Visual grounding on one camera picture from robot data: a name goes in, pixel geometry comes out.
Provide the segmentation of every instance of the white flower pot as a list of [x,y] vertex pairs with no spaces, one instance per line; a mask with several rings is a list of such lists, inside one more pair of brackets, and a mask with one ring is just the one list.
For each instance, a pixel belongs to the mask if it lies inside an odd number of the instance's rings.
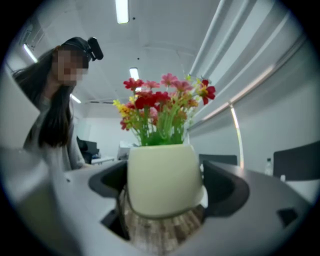
[[141,216],[164,218],[199,205],[202,184],[199,160],[189,144],[130,150],[128,197],[132,209]]

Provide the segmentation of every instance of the black chair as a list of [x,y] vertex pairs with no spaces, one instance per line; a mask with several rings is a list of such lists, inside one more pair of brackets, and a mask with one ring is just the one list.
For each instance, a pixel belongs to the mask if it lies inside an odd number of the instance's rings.
[[81,155],[83,156],[84,162],[86,164],[91,164],[93,154],[88,151],[87,142],[85,140],[79,139],[78,136],[76,137],[76,141],[81,151]]
[[286,181],[320,179],[320,140],[273,154],[273,176]]

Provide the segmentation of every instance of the yellow flower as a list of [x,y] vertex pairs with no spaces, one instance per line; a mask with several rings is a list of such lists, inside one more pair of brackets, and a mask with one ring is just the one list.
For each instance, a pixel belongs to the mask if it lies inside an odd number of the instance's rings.
[[189,74],[186,75],[186,76],[185,76],[185,79],[186,79],[187,81],[191,81],[191,75],[189,75]]
[[129,97],[129,101],[133,104],[133,103],[135,103],[135,101],[136,101],[137,98],[138,98],[138,95],[134,95],[134,97],[133,97],[133,96],[130,96],[130,97]]
[[190,107],[198,107],[198,102],[195,99],[190,99],[188,102]]
[[205,86],[200,87],[200,88],[196,89],[195,91],[196,91],[196,94],[201,97],[208,95],[207,87],[205,87]]
[[119,113],[123,118],[127,117],[130,113],[130,108],[128,108],[125,104],[121,104],[118,99],[115,99],[113,101],[113,105],[116,106],[118,109]]

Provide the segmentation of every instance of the white table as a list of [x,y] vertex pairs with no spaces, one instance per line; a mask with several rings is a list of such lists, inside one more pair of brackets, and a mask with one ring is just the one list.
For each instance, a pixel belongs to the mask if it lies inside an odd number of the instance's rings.
[[97,159],[92,159],[91,164],[92,165],[102,165],[104,162],[114,161],[115,158],[113,156],[105,156]]

